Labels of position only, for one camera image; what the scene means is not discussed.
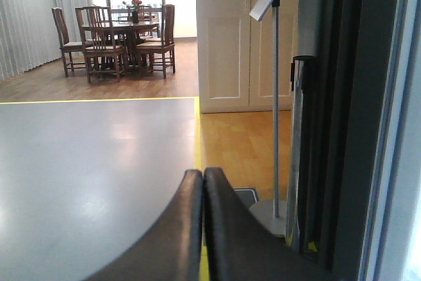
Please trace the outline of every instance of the lectern stand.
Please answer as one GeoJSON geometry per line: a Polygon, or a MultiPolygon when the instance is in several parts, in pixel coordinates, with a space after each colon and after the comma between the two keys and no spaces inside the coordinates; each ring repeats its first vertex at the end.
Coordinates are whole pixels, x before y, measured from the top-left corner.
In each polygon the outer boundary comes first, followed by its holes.
{"type": "Polygon", "coordinates": [[[273,69],[273,125],[274,125],[274,199],[263,200],[250,207],[257,220],[273,235],[285,236],[287,201],[279,200],[279,7],[280,0],[257,0],[250,15],[261,21],[272,6],[274,69],[273,69]]]}

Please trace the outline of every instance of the metal post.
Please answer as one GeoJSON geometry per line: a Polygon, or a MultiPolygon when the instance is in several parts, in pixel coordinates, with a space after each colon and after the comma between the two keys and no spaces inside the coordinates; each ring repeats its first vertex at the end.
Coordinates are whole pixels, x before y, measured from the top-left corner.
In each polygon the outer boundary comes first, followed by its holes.
{"type": "Polygon", "coordinates": [[[273,79],[273,119],[274,119],[274,217],[279,217],[279,6],[280,0],[272,4],[274,32],[274,79],[273,79]]]}

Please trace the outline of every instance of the cabinet door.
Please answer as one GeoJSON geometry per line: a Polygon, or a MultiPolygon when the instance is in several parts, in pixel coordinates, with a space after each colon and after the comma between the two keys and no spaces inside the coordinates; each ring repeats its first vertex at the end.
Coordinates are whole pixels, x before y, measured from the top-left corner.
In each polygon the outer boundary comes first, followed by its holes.
{"type": "Polygon", "coordinates": [[[202,112],[249,105],[250,0],[196,0],[202,112]]]}
{"type": "MultiPolygon", "coordinates": [[[[252,6],[257,0],[251,0],[252,6]]],[[[289,71],[298,51],[298,0],[281,0],[279,31],[279,104],[291,108],[289,71]]],[[[251,21],[250,106],[271,108],[273,92],[272,8],[261,22],[251,21]]]]}

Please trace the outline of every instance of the flower vase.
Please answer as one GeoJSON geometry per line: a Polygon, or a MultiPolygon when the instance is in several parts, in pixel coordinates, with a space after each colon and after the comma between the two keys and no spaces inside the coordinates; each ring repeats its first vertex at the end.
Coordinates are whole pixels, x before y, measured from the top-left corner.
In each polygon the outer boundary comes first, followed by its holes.
{"type": "Polygon", "coordinates": [[[139,13],[137,11],[132,11],[132,22],[134,24],[139,23],[139,13]]]}

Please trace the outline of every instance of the stand base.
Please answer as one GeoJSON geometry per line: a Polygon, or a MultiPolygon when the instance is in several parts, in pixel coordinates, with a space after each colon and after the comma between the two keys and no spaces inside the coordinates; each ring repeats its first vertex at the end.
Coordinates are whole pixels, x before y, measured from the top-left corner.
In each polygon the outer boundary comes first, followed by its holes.
{"type": "Polygon", "coordinates": [[[287,201],[279,201],[280,217],[274,217],[274,200],[263,200],[253,204],[250,212],[276,237],[285,237],[287,201]]]}

